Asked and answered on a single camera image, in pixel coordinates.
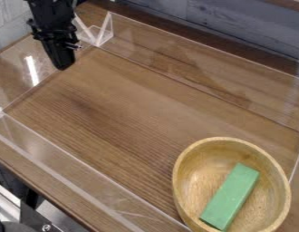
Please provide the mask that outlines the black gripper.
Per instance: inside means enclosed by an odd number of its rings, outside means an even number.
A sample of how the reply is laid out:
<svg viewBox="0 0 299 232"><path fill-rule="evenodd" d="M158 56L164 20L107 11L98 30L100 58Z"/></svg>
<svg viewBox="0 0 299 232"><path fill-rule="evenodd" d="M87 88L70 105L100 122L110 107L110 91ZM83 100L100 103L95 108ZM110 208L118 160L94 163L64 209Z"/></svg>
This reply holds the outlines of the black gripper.
<svg viewBox="0 0 299 232"><path fill-rule="evenodd" d="M80 48L76 35L75 6L78 0L24 0L32 11L28 25L32 35L43 43L48 57L59 70L68 69L76 61Z"/></svg>

